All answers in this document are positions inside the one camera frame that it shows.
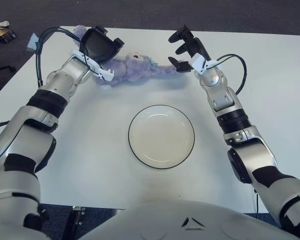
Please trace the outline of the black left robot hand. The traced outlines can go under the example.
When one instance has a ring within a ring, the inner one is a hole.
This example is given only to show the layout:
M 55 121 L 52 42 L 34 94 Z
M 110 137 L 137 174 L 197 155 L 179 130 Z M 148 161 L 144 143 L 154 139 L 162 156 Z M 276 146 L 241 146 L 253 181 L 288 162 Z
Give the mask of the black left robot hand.
M 103 64 L 114 58 L 124 42 L 120 38 L 111 40 L 108 31 L 102 26 L 89 28 L 80 40 L 79 51 L 98 64 Z

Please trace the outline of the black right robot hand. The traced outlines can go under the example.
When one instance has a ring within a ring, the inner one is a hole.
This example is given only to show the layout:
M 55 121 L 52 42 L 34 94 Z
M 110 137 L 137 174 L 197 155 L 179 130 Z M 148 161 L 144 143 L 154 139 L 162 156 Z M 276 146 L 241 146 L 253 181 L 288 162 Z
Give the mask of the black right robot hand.
M 175 43 L 180 40 L 184 41 L 184 43 L 175 51 L 177 55 L 187 52 L 191 57 L 195 54 L 200 54 L 206 61 L 211 60 L 211 57 L 202 42 L 197 37 L 194 37 L 191 30 L 186 25 L 174 32 L 168 39 L 170 43 Z M 176 68 L 178 73 L 187 73 L 193 69 L 188 61 L 178 61 L 170 56 L 168 57 L 168 60 Z

